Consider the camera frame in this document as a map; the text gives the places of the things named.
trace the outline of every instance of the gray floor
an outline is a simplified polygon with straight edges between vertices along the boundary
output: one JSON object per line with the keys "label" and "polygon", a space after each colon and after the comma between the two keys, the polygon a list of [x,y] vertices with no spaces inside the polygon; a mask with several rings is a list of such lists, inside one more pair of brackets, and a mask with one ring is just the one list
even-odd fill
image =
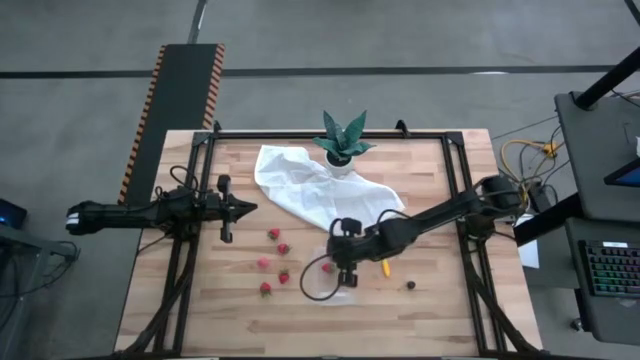
{"label": "gray floor", "polygon": [[[195,0],[0,1],[0,71],[152,67],[159,45],[184,43]],[[613,64],[638,45],[622,0],[380,1],[215,0],[199,42],[224,42],[225,68]],[[488,128],[492,135],[554,114],[553,95],[601,74],[358,76],[223,79],[216,118],[228,129],[317,128],[369,111],[371,128],[404,119],[414,128]],[[115,201],[147,79],[0,80],[0,197],[30,211],[27,229],[74,240],[81,260],[37,306],[25,359],[111,351],[137,231],[81,239],[64,231],[66,209]],[[620,91],[640,89],[634,76]],[[545,141],[557,121],[502,137]],[[516,164],[517,152],[508,155]],[[525,158],[525,167],[531,162]],[[566,159],[561,152],[559,161]],[[575,191],[570,166],[551,183]],[[571,292],[530,287],[546,349],[637,358],[567,328]]]}

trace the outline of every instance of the orange and black striped tape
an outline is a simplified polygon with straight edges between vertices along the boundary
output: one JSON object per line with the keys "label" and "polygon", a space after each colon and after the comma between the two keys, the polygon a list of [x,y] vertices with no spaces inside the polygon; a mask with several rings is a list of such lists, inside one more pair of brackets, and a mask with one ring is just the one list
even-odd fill
{"label": "orange and black striped tape", "polygon": [[224,60],[224,45],[216,46],[216,54],[213,60],[213,69],[211,71],[211,80],[209,83],[209,92],[207,93],[207,102],[204,106],[204,119],[202,127],[207,130],[213,128],[213,112],[216,110],[218,100],[218,90],[220,89],[220,76],[222,75],[222,61]]}
{"label": "orange and black striped tape", "polygon": [[164,50],[166,46],[160,47],[160,53],[156,60],[156,66],[153,68],[151,74],[151,84],[149,84],[149,92],[147,93],[147,100],[144,102],[142,109],[142,115],[140,116],[140,122],[138,123],[138,129],[136,130],[136,138],[133,140],[133,147],[131,148],[131,154],[129,155],[129,162],[127,163],[127,169],[122,179],[122,187],[120,188],[120,195],[118,196],[118,204],[124,204],[125,196],[127,195],[127,189],[129,188],[129,181],[131,181],[131,173],[133,172],[133,164],[136,161],[138,155],[138,148],[140,147],[140,140],[142,139],[142,132],[147,123],[147,117],[149,116],[149,108],[151,107],[151,99],[153,98],[153,91],[156,88],[158,82],[158,73],[160,72],[160,65],[162,65],[162,58],[164,57]]}

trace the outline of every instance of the wooden table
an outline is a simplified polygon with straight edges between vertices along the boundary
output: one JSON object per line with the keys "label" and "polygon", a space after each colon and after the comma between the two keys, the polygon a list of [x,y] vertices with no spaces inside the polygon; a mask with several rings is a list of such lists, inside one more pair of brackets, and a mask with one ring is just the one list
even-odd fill
{"label": "wooden table", "polygon": [[[486,130],[464,130],[473,181],[497,173]],[[156,185],[176,186],[169,176],[173,165],[187,163],[193,131],[167,133]],[[416,214],[449,198],[439,141],[375,140],[378,146],[357,158],[364,178],[394,189]],[[321,306],[298,288],[302,268],[314,249],[323,247],[326,232],[270,202],[254,181],[254,166],[262,144],[303,146],[323,163],[323,152],[308,140],[216,141],[210,184],[229,174],[233,194],[258,204],[232,227],[234,242],[219,239],[219,222],[205,223],[184,341],[184,356],[434,356],[477,353],[457,235],[452,225],[426,233],[399,256],[390,259],[392,275],[385,278],[380,263],[358,266],[359,286],[350,289],[354,306]],[[464,188],[459,179],[459,187]],[[286,256],[276,253],[266,236],[282,229],[281,241],[292,245]],[[162,234],[145,230],[140,246]],[[145,250],[131,279],[116,349],[129,345],[160,305],[171,241]],[[540,337],[515,243],[494,236],[487,244],[498,301],[514,325],[534,346]],[[256,260],[271,259],[267,270]],[[280,285],[277,273],[291,271]],[[416,282],[413,291],[405,288]],[[261,298],[263,281],[273,295]],[[487,338],[491,327],[483,311]],[[168,327],[167,343],[172,339]]]}

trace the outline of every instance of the red strawberry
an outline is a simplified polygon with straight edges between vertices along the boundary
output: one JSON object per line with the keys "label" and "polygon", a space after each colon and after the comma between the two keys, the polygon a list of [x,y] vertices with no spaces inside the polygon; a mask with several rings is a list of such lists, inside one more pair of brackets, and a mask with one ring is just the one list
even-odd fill
{"label": "red strawberry", "polygon": [[269,267],[269,259],[267,259],[266,257],[261,257],[260,259],[258,259],[258,267],[260,269],[266,269]]}
{"label": "red strawberry", "polygon": [[326,272],[327,274],[332,274],[334,271],[336,271],[336,267],[335,265],[333,265],[333,263],[326,263],[322,265],[322,271]]}
{"label": "red strawberry", "polygon": [[289,270],[282,269],[280,270],[280,274],[278,275],[278,280],[280,280],[280,284],[284,284],[289,281]]}
{"label": "red strawberry", "polygon": [[278,238],[280,237],[280,229],[275,228],[275,229],[271,229],[267,232],[267,236],[269,237],[269,239],[276,241],[278,240]]}
{"label": "red strawberry", "polygon": [[291,250],[291,246],[287,244],[278,245],[278,254],[286,255]]}
{"label": "red strawberry", "polygon": [[271,285],[269,285],[269,283],[262,283],[262,285],[260,285],[260,295],[262,297],[267,297],[271,295]]}

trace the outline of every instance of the white cloth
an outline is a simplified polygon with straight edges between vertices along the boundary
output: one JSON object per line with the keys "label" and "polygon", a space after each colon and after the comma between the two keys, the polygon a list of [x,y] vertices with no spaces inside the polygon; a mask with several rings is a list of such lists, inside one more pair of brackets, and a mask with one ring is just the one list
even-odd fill
{"label": "white cloth", "polygon": [[375,224],[383,210],[404,209],[391,188],[355,171],[336,179],[301,147],[263,145],[254,176],[271,201],[327,231],[336,218],[359,220],[365,228]]}

